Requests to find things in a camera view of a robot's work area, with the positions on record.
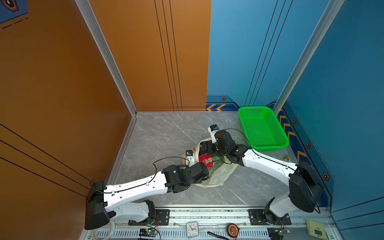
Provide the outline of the red dragon fruit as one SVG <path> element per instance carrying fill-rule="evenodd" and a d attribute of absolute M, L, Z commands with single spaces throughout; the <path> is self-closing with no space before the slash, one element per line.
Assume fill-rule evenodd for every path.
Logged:
<path fill-rule="evenodd" d="M 204 165 L 207 167 L 208 170 L 220 161 L 221 161 L 221 158 L 218 156 L 212 156 L 212 155 L 199 156 L 199 162 L 204 163 Z"/>

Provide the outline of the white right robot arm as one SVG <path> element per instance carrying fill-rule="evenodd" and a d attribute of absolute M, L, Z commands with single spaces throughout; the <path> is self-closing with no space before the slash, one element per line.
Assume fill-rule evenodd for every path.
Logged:
<path fill-rule="evenodd" d="M 263 210 L 267 224 L 274 225 L 292 211 L 320 212 L 318 201 L 323 188 L 314 168 L 304 163 L 284 162 L 264 155 L 249 146 L 236 144 L 226 130 L 217 131 L 211 138 L 199 143 L 198 153 L 225 157 L 231 164 L 256 169 L 289 187 L 279 198 L 272 198 Z"/>

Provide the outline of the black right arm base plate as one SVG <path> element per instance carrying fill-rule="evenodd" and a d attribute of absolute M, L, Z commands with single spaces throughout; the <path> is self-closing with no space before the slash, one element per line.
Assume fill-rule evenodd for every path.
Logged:
<path fill-rule="evenodd" d="M 289 226 L 292 224 L 289 214 L 285 214 L 279 218 L 272 212 L 265 212 L 262 209 L 250 209 L 248 210 L 250 222 L 252 226 L 273 225 L 277 226 L 283 224 Z"/>

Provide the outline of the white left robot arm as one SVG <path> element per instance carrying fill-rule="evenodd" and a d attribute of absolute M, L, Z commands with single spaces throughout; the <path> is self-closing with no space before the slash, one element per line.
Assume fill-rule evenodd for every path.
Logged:
<path fill-rule="evenodd" d="M 155 205 L 148 197 L 180 193 L 208 178 L 206 165 L 197 163 L 191 167 L 170 165 L 152 176 L 125 184 L 95 182 L 86 197 L 84 228 L 95 230 L 123 219 L 139 225 L 150 224 L 157 215 Z"/>

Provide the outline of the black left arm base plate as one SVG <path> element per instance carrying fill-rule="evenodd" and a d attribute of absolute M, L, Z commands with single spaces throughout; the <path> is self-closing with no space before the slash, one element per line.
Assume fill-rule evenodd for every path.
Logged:
<path fill-rule="evenodd" d="M 170 220 L 169 209 L 156 209 L 156 217 L 149 217 L 147 220 L 141 222 L 135 222 L 129 220 L 129 226 L 168 226 Z"/>

